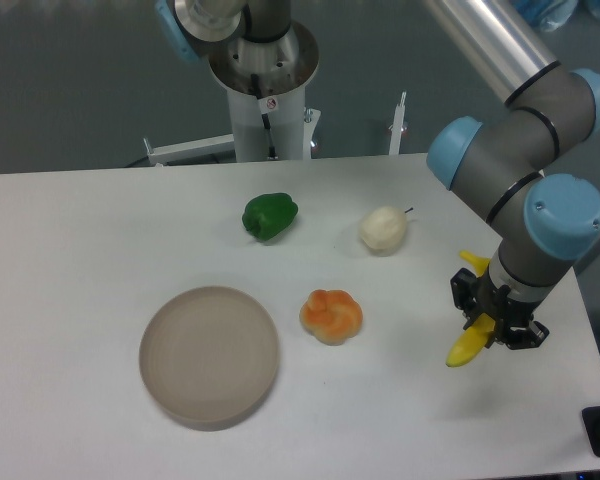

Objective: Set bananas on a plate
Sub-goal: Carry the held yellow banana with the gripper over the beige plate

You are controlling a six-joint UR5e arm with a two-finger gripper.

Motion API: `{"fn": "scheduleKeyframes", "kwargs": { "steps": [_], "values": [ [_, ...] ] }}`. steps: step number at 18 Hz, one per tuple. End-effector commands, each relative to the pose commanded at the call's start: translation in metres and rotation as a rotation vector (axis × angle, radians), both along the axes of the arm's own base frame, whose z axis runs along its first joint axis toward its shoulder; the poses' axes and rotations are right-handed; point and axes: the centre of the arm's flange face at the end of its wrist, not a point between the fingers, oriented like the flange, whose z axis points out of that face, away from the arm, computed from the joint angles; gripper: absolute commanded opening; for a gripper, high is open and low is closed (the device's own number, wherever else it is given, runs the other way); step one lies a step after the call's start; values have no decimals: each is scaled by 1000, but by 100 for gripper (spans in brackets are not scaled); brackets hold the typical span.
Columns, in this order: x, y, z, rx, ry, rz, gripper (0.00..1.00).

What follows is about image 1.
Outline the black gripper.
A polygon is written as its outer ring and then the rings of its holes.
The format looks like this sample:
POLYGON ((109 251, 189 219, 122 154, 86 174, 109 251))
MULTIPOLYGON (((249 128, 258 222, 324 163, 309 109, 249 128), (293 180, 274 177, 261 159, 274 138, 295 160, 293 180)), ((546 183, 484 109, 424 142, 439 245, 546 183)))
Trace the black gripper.
POLYGON ((450 280, 454 306, 460 310, 466 325, 473 325, 479 308, 491 316, 496 324, 492 343, 504 344, 510 350, 540 347, 550 331, 534 320, 539 302, 513 299, 509 286, 496 287, 487 273, 479 280, 467 268, 458 270, 450 280))

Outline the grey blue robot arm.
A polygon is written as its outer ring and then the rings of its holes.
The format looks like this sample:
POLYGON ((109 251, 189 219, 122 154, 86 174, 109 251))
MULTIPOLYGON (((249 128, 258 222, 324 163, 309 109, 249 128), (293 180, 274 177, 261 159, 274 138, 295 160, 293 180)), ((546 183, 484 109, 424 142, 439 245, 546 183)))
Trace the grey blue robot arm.
MULTIPOLYGON (((494 126, 462 117, 427 154, 444 187, 501 236, 489 259, 451 280, 464 331, 449 361, 500 343, 536 348, 535 309, 600 232, 600 193, 545 168, 600 129, 600 75, 567 71, 506 1, 430 1, 427 10, 508 108, 494 126)), ((310 153, 304 87, 319 53, 286 1, 159 1, 155 11, 182 58, 207 58, 226 89, 240 161, 310 153)))

